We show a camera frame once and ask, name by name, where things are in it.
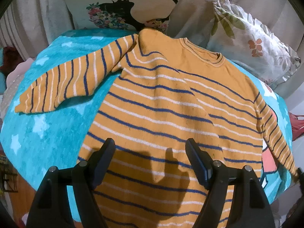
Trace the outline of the pink dotted cushion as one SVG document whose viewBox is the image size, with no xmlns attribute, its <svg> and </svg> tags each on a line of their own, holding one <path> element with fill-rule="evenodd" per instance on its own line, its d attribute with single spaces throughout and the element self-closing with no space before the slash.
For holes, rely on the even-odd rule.
<svg viewBox="0 0 304 228">
<path fill-rule="evenodd" d="M 8 107 L 10 106 L 15 94 L 17 93 L 17 89 L 24 79 L 25 73 L 29 70 L 30 66 L 34 62 L 33 58 L 28 58 L 25 62 L 20 63 L 16 69 L 11 72 L 6 80 L 7 89 L 4 91 L 3 99 L 1 101 L 1 119 L 3 120 Z"/>
</svg>

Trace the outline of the red cloth bag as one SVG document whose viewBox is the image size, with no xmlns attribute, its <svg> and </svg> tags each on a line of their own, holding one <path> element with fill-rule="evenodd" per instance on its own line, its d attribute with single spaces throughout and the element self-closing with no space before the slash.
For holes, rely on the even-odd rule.
<svg viewBox="0 0 304 228">
<path fill-rule="evenodd" d="M 295 141 L 304 134 L 304 115 L 295 115 L 289 112 L 291 127 L 292 127 L 292 141 Z"/>
</svg>

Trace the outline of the orange wooden furniture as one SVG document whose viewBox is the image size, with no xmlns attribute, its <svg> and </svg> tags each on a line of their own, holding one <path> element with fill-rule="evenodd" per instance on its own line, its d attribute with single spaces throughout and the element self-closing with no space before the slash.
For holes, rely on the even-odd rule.
<svg viewBox="0 0 304 228">
<path fill-rule="evenodd" d="M 35 190 L 22 178 L 8 159 L 1 155 L 1 211 L 17 227 L 25 227 Z"/>
</svg>

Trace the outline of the mustard striped knit sweater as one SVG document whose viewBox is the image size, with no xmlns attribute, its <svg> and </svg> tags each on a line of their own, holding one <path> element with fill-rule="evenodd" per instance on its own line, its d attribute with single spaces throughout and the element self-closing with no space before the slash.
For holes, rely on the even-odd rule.
<svg viewBox="0 0 304 228">
<path fill-rule="evenodd" d="M 94 193 L 110 227 L 191 227 L 207 198 L 187 139 L 228 167 L 275 161 L 296 176 L 275 114 L 251 79 L 218 52 L 146 28 L 54 67 L 20 95 L 15 112 L 45 114 L 89 97 L 119 72 L 82 141 L 88 159 L 106 139 L 116 150 Z"/>
</svg>

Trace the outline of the dark red plush item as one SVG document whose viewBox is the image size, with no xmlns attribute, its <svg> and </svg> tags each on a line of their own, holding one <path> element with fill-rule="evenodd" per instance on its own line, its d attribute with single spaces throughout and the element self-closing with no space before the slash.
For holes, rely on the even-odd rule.
<svg viewBox="0 0 304 228">
<path fill-rule="evenodd" d="M 16 67 L 24 60 L 20 56 L 18 50 L 15 47 L 7 46 L 3 48 L 3 64 L 1 65 L 1 73 L 7 77 L 13 72 Z"/>
</svg>

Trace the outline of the white pillow with black figure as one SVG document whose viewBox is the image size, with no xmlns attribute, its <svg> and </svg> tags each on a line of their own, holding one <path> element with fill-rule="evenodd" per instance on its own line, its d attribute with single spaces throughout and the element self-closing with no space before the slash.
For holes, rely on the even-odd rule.
<svg viewBox="0 0 304 228">
<path fill-rule="evenodd" d="M 65 0 L 77 29 L 110 28 L 165 33 L 178 0 Z"/>
</svg>

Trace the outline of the white floral leaf pillow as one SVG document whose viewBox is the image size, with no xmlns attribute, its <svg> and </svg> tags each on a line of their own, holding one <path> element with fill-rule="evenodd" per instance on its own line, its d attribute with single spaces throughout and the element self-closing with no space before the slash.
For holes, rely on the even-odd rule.
<svg viewBox="0 0 304 228">
<path fill-rule="evenodd" d="M 208 50 L 222 53 L 272 88 L 286 82 L 300 68 L 297 52 L 241 6 L 217 0 L 213 11 Z"/>
</svg>

